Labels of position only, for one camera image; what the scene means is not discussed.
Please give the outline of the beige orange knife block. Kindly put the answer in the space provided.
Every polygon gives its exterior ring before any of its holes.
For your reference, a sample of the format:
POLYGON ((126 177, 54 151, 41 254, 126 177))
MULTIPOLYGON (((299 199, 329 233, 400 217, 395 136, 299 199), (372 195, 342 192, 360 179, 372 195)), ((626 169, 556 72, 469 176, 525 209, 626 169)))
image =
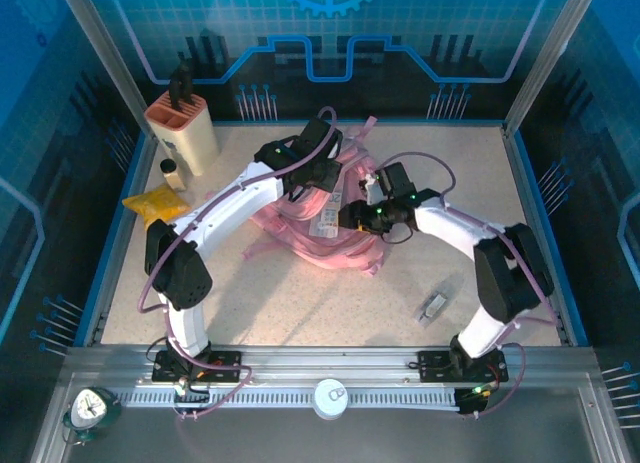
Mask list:
POLYGON ((219 145, 206 100, 198 95, 191 99, 193 104, 179 101, 176 110, 165 91, 144 116, 166 154, 193 176, 202 176, 218 157, 219 145))

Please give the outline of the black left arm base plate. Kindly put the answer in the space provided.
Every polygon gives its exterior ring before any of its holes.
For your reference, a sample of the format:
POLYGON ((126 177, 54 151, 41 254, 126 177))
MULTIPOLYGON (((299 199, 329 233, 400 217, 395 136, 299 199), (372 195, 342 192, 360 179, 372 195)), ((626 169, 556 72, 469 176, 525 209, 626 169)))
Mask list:
POLYGON ((194 364, 173 350, 159 351, 154 358, 151 381, 177 383, 187 378, 190 383, 238 383, 241 353, 239 351, 210 351, 204 354, 206 365, 194 364))

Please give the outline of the pink student backpack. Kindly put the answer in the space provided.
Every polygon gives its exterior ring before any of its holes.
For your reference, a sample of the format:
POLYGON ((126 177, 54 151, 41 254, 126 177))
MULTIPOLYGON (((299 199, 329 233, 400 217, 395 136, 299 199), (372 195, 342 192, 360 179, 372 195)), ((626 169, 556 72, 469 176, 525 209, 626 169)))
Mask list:
MULTIPOLYGON (((332 191, 343 192, 341 208, 365 198, 360 181, 374 172, 377 162, 366 149, 364 140, 376 123, 377 119, 370 116, 363 125, 346 131, 344 148, 338 155, 342 169, 332 191)), ((340 227, 338 237, 334 239, 309 235, 310 220, 321 211, 331 193, 311 189, 296 202, 283 197, 259 210, 250 220, 272 240, 247 247, 243 256, 249 259, 282 247, 323 269, 357 269, 364 274, 375 275, 389 250, 389 245, 380 237, 340 227)))

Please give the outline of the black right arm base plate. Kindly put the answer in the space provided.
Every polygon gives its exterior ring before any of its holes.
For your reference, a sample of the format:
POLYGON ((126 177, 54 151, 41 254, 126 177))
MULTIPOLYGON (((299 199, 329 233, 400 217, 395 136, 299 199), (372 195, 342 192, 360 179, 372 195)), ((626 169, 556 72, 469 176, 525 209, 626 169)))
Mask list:
POLYGON ((448 351, 420 351, 417 368, 422 383, 489 383, 495 378, 502 383, 509 380, 504 353, 496 349, 460 371, 454 367, 448 351))

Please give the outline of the aluminium mounting rail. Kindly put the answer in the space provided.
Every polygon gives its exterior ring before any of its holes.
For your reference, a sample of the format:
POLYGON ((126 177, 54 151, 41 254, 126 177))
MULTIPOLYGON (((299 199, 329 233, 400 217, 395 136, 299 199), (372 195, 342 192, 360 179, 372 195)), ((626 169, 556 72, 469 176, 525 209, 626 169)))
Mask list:
MULTIPOLYGON (((408 363, 418 347, 268 347, 237 349, 242 363, 252 369, 254 386, 309 386, 335 378, 348 386, 417 386, 419 376, 408 363)), ((503 348, 509 382, 523 371, 528 387, 573 387, 600 369, 592 349, 585 347, 503 348)), ((59 379, 76 384, 144 386, 151 383, 152 363, 141 345, 72 348, 63 361, 59 379)))

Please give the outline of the small bottle black cap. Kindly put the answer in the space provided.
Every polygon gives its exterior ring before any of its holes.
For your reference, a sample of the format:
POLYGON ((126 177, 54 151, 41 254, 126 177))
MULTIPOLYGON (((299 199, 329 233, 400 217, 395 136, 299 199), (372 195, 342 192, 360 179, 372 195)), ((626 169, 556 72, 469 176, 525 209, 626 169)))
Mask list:
POLYGON ((181 173, 181 169, 175 160, 165 158, 160 162, 160 171, 162 172, 166 183, 176 192, 183 192, 187 189, 185 179, 181 173))

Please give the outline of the small clear plastic box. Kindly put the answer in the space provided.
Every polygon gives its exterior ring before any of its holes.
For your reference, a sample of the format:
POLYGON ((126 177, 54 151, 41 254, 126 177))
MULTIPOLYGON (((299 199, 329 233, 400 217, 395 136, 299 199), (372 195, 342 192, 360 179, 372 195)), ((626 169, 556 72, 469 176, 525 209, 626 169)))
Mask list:
POLYGON ((421 326, 428 326, 446 307, 449 298, 442 292, 432 292, 416 311, 415 320, 421 326))

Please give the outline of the green alarm clock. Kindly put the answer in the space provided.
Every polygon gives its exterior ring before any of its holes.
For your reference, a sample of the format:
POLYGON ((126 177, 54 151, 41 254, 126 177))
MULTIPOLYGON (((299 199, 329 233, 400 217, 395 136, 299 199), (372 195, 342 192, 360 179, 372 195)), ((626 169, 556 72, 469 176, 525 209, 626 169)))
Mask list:
POLYGON ((67 431, 62 436, 63 441, 78 446, 102 438, 119 419, 121 411, 120 400, 106 388, 82 388, 62 417, 67 431))

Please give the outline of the yellow snack bag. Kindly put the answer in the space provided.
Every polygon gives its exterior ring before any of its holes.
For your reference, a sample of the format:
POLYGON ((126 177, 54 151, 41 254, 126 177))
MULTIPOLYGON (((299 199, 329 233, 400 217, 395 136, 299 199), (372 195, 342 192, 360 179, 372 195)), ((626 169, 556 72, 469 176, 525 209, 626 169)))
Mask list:
POLYGON ((122 200, 122 205, 142 218, 145 229, 148 229, 156 220, 168 223, 191 209, 166 183, 146 193, 125 198, 122 200))

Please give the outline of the aluminium frame post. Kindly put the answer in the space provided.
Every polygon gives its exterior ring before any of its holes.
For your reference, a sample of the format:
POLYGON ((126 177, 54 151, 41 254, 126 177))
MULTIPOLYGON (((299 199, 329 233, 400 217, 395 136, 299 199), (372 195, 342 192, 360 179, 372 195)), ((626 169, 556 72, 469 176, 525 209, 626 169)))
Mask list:
POLYGON ((566 1, 507 113, 503 128, 505 138, 514 137, 519 130, 592 1, 566 1))
POLYGON ((154 133, 144 113, 147 104, 92 0, 65 0, 116 86, 134 120, 147 137, 154 133))

